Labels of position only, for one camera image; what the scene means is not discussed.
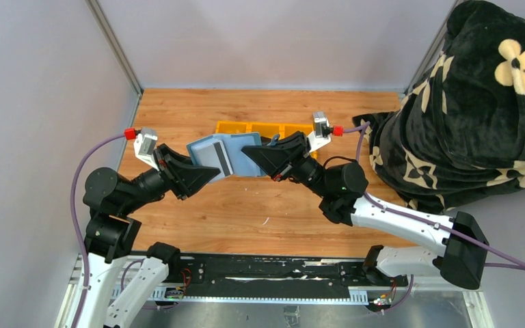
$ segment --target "black blanket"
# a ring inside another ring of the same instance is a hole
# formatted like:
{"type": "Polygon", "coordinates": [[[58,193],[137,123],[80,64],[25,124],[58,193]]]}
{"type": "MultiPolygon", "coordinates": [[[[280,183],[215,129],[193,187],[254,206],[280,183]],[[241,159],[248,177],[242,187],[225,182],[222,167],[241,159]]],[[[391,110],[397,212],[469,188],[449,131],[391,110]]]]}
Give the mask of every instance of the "black blanket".
{"type": "Polygon", "coordinates": [[[525,189],[525,20],[467,1],[447,27],[400,111],[353,118],[377,175],[428,213],[525,189]]]}

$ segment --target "metal frame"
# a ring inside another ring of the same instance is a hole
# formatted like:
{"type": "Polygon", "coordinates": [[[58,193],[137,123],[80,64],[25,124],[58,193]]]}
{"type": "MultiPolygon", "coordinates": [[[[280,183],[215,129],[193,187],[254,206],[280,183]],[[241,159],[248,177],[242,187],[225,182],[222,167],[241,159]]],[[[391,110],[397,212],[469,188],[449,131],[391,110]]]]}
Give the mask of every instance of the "metal frame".
{"type": "Polygon", "coordinates": [[[134,73],[134,70],[132,69],[130,62],[128,61],[126,57],[126,54],[124,53],[124,50],[122,49],[122,46],[120,46],[120,43],[118,42],[118,39],[116,38],[115,33],[111,29],[111,26],[107,20],[107,17],[105,16],[103,12],[101,5],[99,4],[99,1],[98,0],[85,0],[85,2],[87,3],[87,6],[92,11],[92,15],[94,15],[96,22],[98,23],[101,31],[103,32],[103,35],[105,36],[107,43],[109,44],[111,50],[113,51],[113,54],[116,56],[116,59],[118,60],[118,62],[120,63],[120,66],[124,70],[124,73],[126,74],[126,77],[128,78],[128,81],[132,85],[132,88],[137,93],[138,98],[141,98],[142,93],[144,93],[144,89],[142,88],[142,85],[137,79],[136,74],[134,73]]]}
{"type": "MultiPolygon", "coordinates": [[[[145,256],[128,256],[128,260],[126,261],[126,265],[131,263],[135,260],[140,260],[142,258],[146,258],[145,256]]],[[[138,271],[138,268],[134,266],[131,268],[128,273],[126,274],[126,281],[132,279],[138,271]]],[[[78,281],[81,274],[81,256],[77,257],[77,261],[75,263],[70,281],[68,282],[66,293],[64,295],[63,303],[59,309],[59,313],[57,315],[57,320],[55,321],[54,327],[64,328],[63,323],[66,322],[66,317],[68,315],[68,311],[70,309],[70,306],[73,302],[73,299],[75,297],[79,297],[78,291],[78,281]]],[[[111,299],[115,299],[119,294],[119,285],[120,281],[116,281],[116,290],[112,294],[111,299]]],[[[157,292],[159,293],[160,288],[165,287],[177,287],[181,286],[180,284],[165,284],[162,283],[157,288],[157,292]]],[[[354,299],[338,299],[338,300],[331,300],[327,301],[324,304],[326,305],[348,305],[348,306],[361,306],[357,305],[361,302],[363,302],[365,295],[369,295],[370,297],[374,295],[378,295],[381,291],[389,290],[388,287],[349,287],[349,291],[353,297],[355,295],[354,299]]],[[[405,291],[407,291],[407,287],[400,287],[398,288],[398,291],[400,294],[403,294],[405,291]]],[[[492,318],[490,316],[488,306],[484,297],[484,292],[482,290],[465,290],[459,287],[456,287],[452,284],[446,283],[445,280],[443,280],[441,277],[417,277],[414,287],[414,292],[461,292],[464,298],[464,301],[466,302],[466,309],[468,313],[468,317],[470,318],[470,322],[472,323],[473,328],[494,328],[494,323],[492,321],[492,318]]],[[[150,295],[148,299],[155,299],[156,295],[150,295]]],[[[186,297],[186,300],[188,302],[211,302],[216,301],[218,303],[284,303],[284,304],[323,304],[321,302],[317,302],[317,300],[313,299],[289,299],[288,301],[278,301],[278,300],[266,300],[266,299],[255,299],[255,298],[219,298],[214,300],[214,298],[210,297],[186,297]]]]}
{"type": "Polygon", "coordinates": [[[442,46],[444,44],[444,34],[448,31],[448,27],[446,26],[448,22],[448,17],[450,16],[451,12],[456,8],[459,4],[464,3],[469,0],[455,0],[454,4],[452,5],[452,8],[450,8],[450,11],[446,15],[446,18],[444,19],[444,22],[442,23],[442,26],[440,27],[440,30],[437,31],[437,34],[435,35],[433,41],[429,45],[429,48],[427,49],[427,52],[422,59],[422,62],[420,63],[418,69],[414,73],[414,76],[412,77],[411,81],[409,81],[409,84],[405,88],[405,94],[408,94],[412,91],[414,88],[414,84],[418,82],[420,77],[424,74],[424,72],[430,68],[433,65],[433,61],[435,59],[435,56],[440,53],[440,50],[442,49],[442,46]]]}

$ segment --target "white wall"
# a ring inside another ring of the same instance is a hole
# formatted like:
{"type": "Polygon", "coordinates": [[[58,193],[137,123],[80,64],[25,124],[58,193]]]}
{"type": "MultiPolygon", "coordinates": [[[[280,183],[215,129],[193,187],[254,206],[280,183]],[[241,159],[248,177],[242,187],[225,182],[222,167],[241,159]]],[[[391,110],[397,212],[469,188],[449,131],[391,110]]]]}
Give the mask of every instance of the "white wall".
{"type": "MultiPolygon", "coordinates": [[[[492,2],[525,18],[525,1],[492,2]]],[[[476,217],[492,246],[525,262],[525,191],[494,196],[460,210],[476,217]]],[[[495,256],[489,261],[502,262],[495,256]]],[[[497,328],[525,327],[525,272],[486,268],[483,288],[497,328]]]]}
{"type": "Polygon", "coordinates": [[[78,250],[73,171],[135,101],[85,1],[0,0],[0,327],[53,326],[78,250]]]}
{"type": "Polygon", "coordinates": [[[144,87],[403,91],[454,1],[100,2],[144,87]]]}

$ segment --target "flower pattern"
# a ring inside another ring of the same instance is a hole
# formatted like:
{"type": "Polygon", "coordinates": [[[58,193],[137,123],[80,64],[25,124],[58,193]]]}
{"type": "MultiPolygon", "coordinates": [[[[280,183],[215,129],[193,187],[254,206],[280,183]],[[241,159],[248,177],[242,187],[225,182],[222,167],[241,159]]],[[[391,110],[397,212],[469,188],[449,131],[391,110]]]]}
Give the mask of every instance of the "flower pattern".
{"type": "Polygon", "coordinates": [[[508,181],[518,179],[522,188],[525,188],[525,161],[514,161],[514,165],[509,169],[496,169],[500,174],[486,183],[487,187],[501,185],[508,181]]]}
{"type": "Polygon", "coordinates": [[[369,155],[369,162],[371,163],[371,168],[373,168],[373,171],[375,171],[375,166],[383,165],[383,158],[379,152],[379,147],[373,146],[371,155],[369,155]]]}
{"type": "Polygon", "coordinates": [[[437,189],[438,178],[433,175],[435,164],[422,161],[405,148],[403,150],[406,162],[403,179],[426,189],[437,189]]]}
{"type": "Polygon", "coordinates": [[[506,39],[498,46],[498,52],[506,59],[494,71],[494,77],[499,84],[511,87],[517,94],[525,94],[525,51],[520,43],[506,39]]]}

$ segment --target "red connector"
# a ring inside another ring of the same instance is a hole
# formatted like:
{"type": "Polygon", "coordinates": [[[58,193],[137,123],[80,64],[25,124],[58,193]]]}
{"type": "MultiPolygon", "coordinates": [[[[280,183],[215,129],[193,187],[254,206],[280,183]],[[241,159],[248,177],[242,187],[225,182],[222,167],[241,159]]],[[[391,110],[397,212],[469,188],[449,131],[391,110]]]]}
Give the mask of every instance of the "red connector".
{"type": "Polygon", "coordinates": [[[127,140],[134,140],[137,135],[137,131],[134,128],[127,128],[124,130],[124,135],[127,140]]]}
{"type": "Polygon", "coordinates": [[[343,127],[341,125],[333,126],[333,135],[341,137],[343,135],[343,127]]]}

